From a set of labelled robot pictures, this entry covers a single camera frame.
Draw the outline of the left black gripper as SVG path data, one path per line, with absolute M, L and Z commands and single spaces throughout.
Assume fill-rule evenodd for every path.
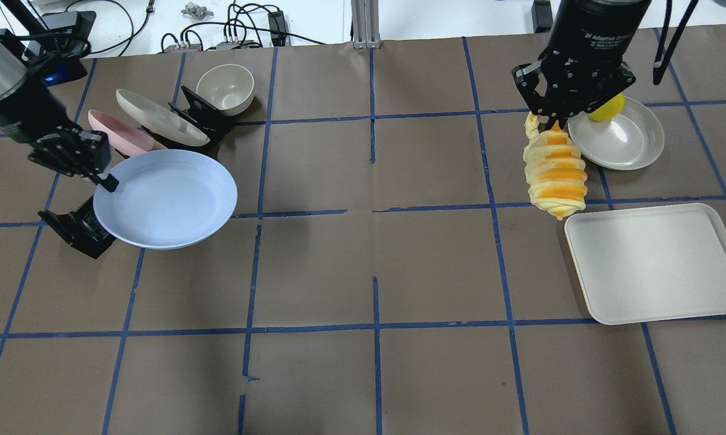
M 101 185 L 106 191 L 117 190 L 119 179 L 104 173 L 111 161 L 108 136 L 101 131 L 58 127 L 56 131 L 31 142 L 27 159 L 65 176 L 81 176 Z

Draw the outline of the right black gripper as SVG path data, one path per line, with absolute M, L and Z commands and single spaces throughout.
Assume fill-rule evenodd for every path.
M 569 118 L 593 113 L 636 82 L 623 55 L 649 6 L 649 1 L 560 2 L 537 61 L 512 69 L 540 130 L 565 127 Z

